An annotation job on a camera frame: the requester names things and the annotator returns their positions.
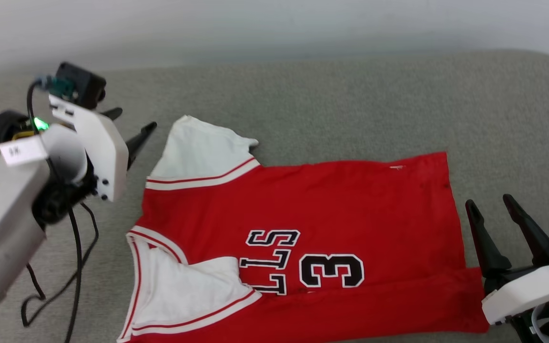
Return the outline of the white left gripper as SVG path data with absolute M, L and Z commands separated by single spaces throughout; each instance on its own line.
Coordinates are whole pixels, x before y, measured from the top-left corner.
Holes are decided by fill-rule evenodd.
M 79 145 L 99 178 L 98 194 L 111 202 L 119 200 L 126 189 L 127 170 L 157 128 L 157 122 L 143 126 L 139 134 L 125 142 L 113 123 L 122 115 L 121 107 L 97 113 L 54 95 L 48 99 L 53 116 L 73 126 Z

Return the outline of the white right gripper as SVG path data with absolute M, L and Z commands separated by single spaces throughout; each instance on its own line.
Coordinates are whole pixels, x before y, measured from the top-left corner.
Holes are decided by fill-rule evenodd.
M 490 325 L 549 302 L 549 266 L 545 266 L 549 265 L 549 237 L 512 195 L 504 194 L 503 202 L 531 250 L 532 265 L 542 267 L 508 282 L 482 300 L 482 312 Z M 509 271 L 512 265 L 486 230 L 478 206 L 470 199 L 466 200 L 465 209 L 482 276 L 495 278 Z

